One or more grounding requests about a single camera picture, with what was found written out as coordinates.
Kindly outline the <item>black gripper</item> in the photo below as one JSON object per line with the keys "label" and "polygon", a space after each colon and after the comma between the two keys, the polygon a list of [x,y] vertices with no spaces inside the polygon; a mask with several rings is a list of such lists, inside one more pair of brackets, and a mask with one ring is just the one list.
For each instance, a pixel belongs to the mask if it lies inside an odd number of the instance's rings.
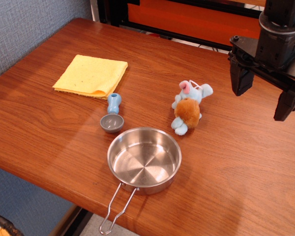
{"label": "black gripper", "polygon": [[232,91],[241,96],[253,85],[254,76],[283,90],[274,114],[275,121],[285,121],[295,110],[295,23],[278,25],[260,17],[259,39],[231,37],[229,52]]}

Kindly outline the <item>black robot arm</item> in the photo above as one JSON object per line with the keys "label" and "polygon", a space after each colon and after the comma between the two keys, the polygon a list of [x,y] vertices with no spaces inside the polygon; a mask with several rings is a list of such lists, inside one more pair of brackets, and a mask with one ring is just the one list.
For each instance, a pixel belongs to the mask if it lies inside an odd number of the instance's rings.
{"label": "black robot arm", "polygon": [[259,16],[258,39],[233,36],[229,52],[232,90],[244,94],[258,76],[282,90],[274,114],[284,121],[295,111],[295,0],[268,0]]}

